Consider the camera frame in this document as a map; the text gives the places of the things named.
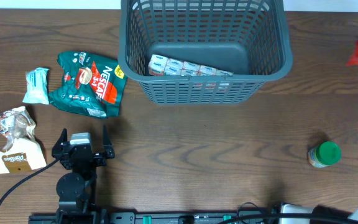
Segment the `green lid jar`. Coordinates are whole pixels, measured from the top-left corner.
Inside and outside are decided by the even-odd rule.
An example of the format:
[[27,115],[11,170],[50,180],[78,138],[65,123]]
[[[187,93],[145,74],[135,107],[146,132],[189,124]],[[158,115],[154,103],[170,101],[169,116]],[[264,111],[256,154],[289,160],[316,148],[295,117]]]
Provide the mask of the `green lid jar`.
[[326,141],[310,149],[307,156],[313,167],[324,168],[337,164],[341,160],[342,151],[336,143]]

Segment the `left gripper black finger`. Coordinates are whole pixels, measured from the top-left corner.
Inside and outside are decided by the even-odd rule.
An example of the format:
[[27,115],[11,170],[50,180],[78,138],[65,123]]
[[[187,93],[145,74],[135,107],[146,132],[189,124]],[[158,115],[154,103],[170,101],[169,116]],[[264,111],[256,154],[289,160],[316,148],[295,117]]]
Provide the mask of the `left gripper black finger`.
[[61,146],[64,142],[67,142],[67,129],[63,128],[62,133],[58,139],[58,145]]
[[103,126],[103,147],[106,152],[111,151],[111,141],[105,125]]

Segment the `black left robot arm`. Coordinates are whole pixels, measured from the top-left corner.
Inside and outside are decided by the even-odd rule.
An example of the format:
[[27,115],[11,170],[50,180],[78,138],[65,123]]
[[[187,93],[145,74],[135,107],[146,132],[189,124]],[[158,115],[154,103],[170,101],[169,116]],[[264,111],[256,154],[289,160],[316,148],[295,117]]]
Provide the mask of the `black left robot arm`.
[[103,128],[103,152],[93,152],[90,133],[77,133],[67,138],[64,129],[52,148],[52,157],[70,172],[57,182],[59,196],[55,223],[107,224],[107,210],[96,205],[96,168],[105,166],[115,152],[107,128]]

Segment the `clear bag of tissue packs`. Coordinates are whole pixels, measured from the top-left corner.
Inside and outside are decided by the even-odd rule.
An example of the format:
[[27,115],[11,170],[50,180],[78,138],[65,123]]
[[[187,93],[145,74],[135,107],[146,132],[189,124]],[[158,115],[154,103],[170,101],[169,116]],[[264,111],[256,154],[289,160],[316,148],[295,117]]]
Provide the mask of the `clear bag of tissue packs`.
[[212,77],[212,76],[233,76],[232,72],[219,70],[214,67],[200,65],[193,62],[168,58],[162,55],[153,54],[148,64],[149,75],[151,76],[178,76],[181,77]]

